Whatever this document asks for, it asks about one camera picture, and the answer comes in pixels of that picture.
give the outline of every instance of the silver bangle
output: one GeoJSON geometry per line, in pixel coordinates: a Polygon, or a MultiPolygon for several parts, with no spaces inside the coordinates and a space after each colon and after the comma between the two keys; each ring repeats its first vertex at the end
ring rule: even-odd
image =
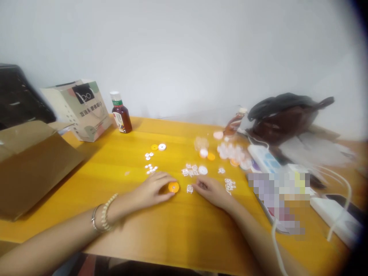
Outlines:
{"type": "Polygon", "coordinates": [[[98,205],[96,208],[95,208],[95,210],[93,211],[93,214],[92,214],[92,219],[91,219],[91,221],[92,221],[92,225],[93,225],[93,228],[97,231],[97,232],[100,232],[100,233],[103,233],[103,232],[105,232],[104,230],[100,230],[100,229],[98,229],[97,227],[96,227],[96,223],[95,223],[95,220],[96,220],[96,211],[97,211],[97,209],[100,207],[100,206],[102,206],[103,204],[100,204],[100,205],[98,205]]]}

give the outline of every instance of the yellow table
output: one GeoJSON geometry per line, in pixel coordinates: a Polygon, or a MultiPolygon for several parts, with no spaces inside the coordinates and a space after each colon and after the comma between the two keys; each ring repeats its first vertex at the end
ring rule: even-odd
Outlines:
{"type": "MultiPolygon", "coordinates": [[[[85,154],[86,160],[74,169],[30,212],[11,223],[0,221],[0,240],[22,243],[35,234],[87,209],[106,202],[114,193],[133,190],[147,177],[145,165],[151,163],[176,177],[181,190],[167,203],[137,212],[104,234],[85,250],[87,253],[145,261],[227,274],[252,274],[255,259],[240,231],[222,210],[212,206],[196,192],[186,192],[194,181],[184,177],[186,163],[205,165],[208,175],[224,184],[236,182],[232,195],[269,232],[268,222],[244,172],[218,157],[218,141],[213,132],[221,128],[148,118],[132,118],[133,131],[122,134],[110,127],[96,142],[79,142],[71,132],[63,137],[85,154]],[[208,137],[216,160],[201,159],[194,149],[196,136],[208,137]],[[152,144],[165,143],[150,161],[145,153],[152,144]],[[218,174],[224,168],[225,174],[218,174]]],[[[237,137],[239,144],[248,142],[237,137]]],[[[326,240],[328,227],[312,210],[302,215],[306,235],[276,234],[286,248],[312,274],[327,275],[339,269],[348,250],[333,237],[326,240]]]]}

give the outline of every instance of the orange plastic piece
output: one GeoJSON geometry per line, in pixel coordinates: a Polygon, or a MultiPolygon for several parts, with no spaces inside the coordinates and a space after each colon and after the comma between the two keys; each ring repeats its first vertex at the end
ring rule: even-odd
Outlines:
{"type": "Polygon", "coordinates": [[[233,165],[234,167],[239,166],[239,163],[238,163],[238,162],[236,162],[236,160],[235,160],[235,159],[231,159],[231,160],[230,160],[230,164],[231,164],[231,165],[233,165]]]}
{"type": "Polygon", "coordinates": [[[169,191],[177,193],[179,191],[179,183],[178,182],[170,182],[169,183],[169,191]]]}
{"type": "Polygon", "coordinates": [[[213,153],[210,153],[210,152],[208,153],[208,155],[207,155],[208,160],[213,161],[213,160],[215,160],[215,158],[216,158],[216,156],[213,153]]]}

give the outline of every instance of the cardboard box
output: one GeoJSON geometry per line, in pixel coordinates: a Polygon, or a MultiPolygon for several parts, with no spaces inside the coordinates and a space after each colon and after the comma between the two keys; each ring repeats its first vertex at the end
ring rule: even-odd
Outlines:
{"type": "Polygon", "coordinates": [[[73,123],[79,141],[94,142],[111,125],[111,118],[97,83],[80,79],[41,89],[58,118],[73,123]]]}
{"type": "Polygon", "coordinates": [[[19,218],[83,160],[58,134],[68,125],[33,121],[0,131],[0,219],[19,218]]]}

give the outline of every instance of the brown bottle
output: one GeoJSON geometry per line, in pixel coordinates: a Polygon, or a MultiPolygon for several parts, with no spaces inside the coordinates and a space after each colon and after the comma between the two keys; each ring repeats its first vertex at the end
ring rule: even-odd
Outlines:
{"type": "Polygon", "coordinates": [[[237,113],[237,115],[234,118],[232,118],[230,122],[228,122],[227,126],[225,127],[225,130],[223,131],[223,134],[225,136],[232,136],[237,132],[246,112],[247,112],[246,108],[241,107],[239,109],[239,112],[237,113]]]}
{"type": "Polygon", "coordinates": [[[112,99],[112,104],[114,105],[112,109],[112,114],[116,124],[118,125],[119,131],[122,133],[129,133],[132,130],[129,111],[123,105],[122,97],[117,91],[110,92],[112,99]]]}

